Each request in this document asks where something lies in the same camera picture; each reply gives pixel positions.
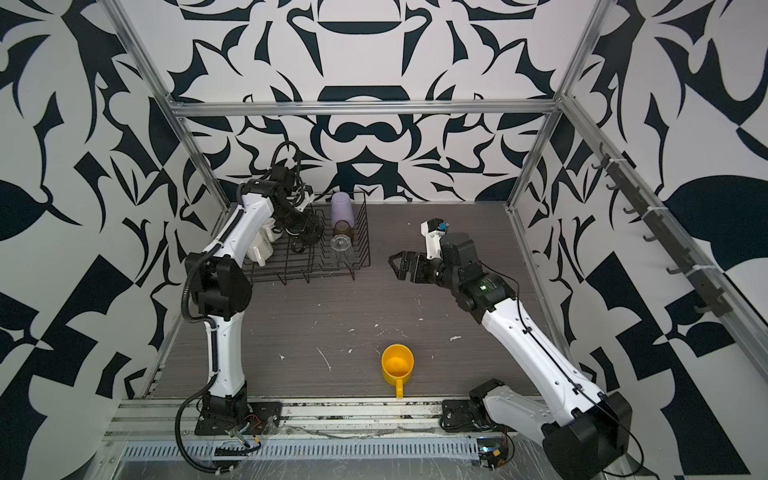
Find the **black ceramic mug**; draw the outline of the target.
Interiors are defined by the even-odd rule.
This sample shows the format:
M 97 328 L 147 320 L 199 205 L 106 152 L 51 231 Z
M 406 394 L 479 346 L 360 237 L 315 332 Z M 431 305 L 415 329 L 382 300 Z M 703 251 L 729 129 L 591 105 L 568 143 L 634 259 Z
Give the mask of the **black ceramic mug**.
M 307 247 L 317 244 L 323 234 L 324 227 L 311 218 L 298 232 L 290 234 L 289 249 L 293 253 L 302 253 Z

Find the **cream white ceramic mug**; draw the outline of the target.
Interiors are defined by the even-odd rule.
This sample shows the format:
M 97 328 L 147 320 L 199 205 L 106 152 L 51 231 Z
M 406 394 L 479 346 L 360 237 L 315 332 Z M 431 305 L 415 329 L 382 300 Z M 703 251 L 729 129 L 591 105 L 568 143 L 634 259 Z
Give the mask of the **cream white ceramic mug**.
M 247 258 L 260 267 L 265 267 L 273 254 L 272 243 L 261 231 L 256 234 L 246 252 Z

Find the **olive tinted glass cup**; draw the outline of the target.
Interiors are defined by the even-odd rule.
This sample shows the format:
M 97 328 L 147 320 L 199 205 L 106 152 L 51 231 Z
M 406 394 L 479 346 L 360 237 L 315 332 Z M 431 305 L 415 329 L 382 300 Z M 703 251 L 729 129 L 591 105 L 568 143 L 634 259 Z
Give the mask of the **olive tinted glass cup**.
M 350 240 L 354 238 L 354 228 L 347 220 L 339 220 L 335 223 L 333 232 L 335 236 L 344 235 Z

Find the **lilac plastic cup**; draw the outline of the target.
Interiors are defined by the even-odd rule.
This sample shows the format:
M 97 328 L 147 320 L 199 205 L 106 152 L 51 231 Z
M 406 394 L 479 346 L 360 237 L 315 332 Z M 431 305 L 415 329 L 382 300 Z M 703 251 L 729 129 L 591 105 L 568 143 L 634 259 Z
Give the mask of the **lilac plastic cup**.
M 339 222 L 346 222 L 350 227 L 355 225 L 352 198 L 343 191 L 331 197 L 331 224 L 335 227 Z

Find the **black wire dish rack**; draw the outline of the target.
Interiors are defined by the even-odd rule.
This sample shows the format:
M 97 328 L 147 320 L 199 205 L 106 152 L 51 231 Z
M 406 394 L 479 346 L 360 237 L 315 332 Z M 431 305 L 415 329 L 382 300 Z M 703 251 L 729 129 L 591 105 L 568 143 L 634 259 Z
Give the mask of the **black wire dish rack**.
M 354 226 L 351 234 L 351 247 L 342 252 L 333 244 L 334 229 L 331 225 L 331 196 L 329 193 L 316 200 L 309 207 L 325 231 L 322 239 L 302 252 L 295 252 L 294 240 L 286 237 L 273 244 L 273 254 L 261 266 L 246 258 L 242 266 L 246 278 L 252 283 L 280 281 L 286 285 L 289 281 L 304 280 L 307 283 L 314 278 L 331 276 L 351 276 L 371 265 L 370 235 L 367 214 L 368 193 L 356 189 L 351 194 Z

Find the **clear glass cup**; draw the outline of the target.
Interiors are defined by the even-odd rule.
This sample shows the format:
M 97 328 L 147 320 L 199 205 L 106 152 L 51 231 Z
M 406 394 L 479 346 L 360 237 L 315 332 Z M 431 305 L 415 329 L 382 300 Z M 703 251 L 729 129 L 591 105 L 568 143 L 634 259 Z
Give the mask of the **clear glass cup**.
M 345 234 L 334 235 L 331 239 L 331 260 L 337 267 L 352 267 L 356 252 L 352 240 Z

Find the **yellow ceramic mug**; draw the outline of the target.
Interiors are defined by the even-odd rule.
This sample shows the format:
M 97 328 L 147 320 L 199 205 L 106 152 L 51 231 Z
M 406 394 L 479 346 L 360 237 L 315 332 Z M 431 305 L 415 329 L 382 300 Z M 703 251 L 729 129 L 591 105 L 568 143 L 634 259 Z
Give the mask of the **yellow ceramic mug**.
M 414 366 L 413 352 L 403 344 L 392 344 L 382 353 L 382 377 L 395 389 L 397 399 L 404 398 L 404 387 L 411 379 Z

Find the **white mug red inside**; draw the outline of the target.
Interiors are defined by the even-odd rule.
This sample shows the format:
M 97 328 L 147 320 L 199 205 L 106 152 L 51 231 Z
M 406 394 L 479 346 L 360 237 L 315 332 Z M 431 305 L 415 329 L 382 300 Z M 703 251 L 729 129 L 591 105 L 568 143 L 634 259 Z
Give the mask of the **white mug red inside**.
M 283 228 L 272 217 L 263 223 L 261 231 L 270 243 L 275 243 L 283 236 Z

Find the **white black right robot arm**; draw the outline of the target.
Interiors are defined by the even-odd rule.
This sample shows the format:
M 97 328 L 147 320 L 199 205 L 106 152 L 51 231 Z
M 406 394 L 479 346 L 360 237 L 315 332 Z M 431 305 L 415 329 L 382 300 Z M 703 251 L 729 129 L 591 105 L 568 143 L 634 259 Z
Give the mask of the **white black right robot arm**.
M 476 397 L 488 420 L 539 444 L 563 479 L 593 479 L 627 454 L 633 410 L 608 394 L 562 354 L 524 309 L 504 275 L 479 259 L 465 233 L 432 240 L 425 252 L 388 258 L 397 279 L 450 291 L 457 305 L 490 333 L 529 377 L 541 398 L 530 400 L 488 381 Z

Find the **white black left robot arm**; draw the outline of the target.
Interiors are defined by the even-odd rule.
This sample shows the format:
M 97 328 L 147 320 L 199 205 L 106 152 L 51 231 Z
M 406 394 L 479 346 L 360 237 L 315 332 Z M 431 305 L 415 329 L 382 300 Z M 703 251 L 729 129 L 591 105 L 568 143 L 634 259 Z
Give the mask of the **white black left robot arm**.
M 310 205 L 315 195 L 301 177 L 302 155 L 293 167 L 272 160 L 265 174 L 237 186 L 231 214 L 199 253 L 184 261 L 186 280 L 181 294 L 181 316 L 202 324 L 208 340 L 208 380 L 185 399 L 174 419 L 174 437 L 184 461 L 195 470 L 223 475 L 227 468 L 205 465 L 185 448 L 182 414 L 201 400 L 200 419 L 210 428 L 241 438 L 248 426 L 247 382 L 242 368 L 242 321 L 253 287 L 242 267 L 249 250 L 268 221 L 274 221 L 298 252 L 318 243 L 324 227 Z

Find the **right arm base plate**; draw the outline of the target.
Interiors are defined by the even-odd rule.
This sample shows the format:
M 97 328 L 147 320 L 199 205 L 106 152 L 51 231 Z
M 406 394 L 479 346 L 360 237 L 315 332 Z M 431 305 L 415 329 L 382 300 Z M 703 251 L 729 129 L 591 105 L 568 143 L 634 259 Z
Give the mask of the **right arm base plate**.
M 510 423 L 510 410 L 504 405 L 486 406 L 482 400 L 449 399 L 441 403 L 439 427 L 448 433 L 518 433 Z

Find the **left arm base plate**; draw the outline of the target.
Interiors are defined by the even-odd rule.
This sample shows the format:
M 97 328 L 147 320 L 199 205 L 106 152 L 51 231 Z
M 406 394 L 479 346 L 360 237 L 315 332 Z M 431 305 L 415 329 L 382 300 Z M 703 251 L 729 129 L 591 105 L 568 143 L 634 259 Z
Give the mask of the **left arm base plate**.
M 197 436 L 227 435 L 238 427 L 242 434 L 259 435 L 280 426 L 283 403 L 279 401 L 249 402 L 231 412 L 219 413 L 205 407 L 199 416 L 194 433 Z

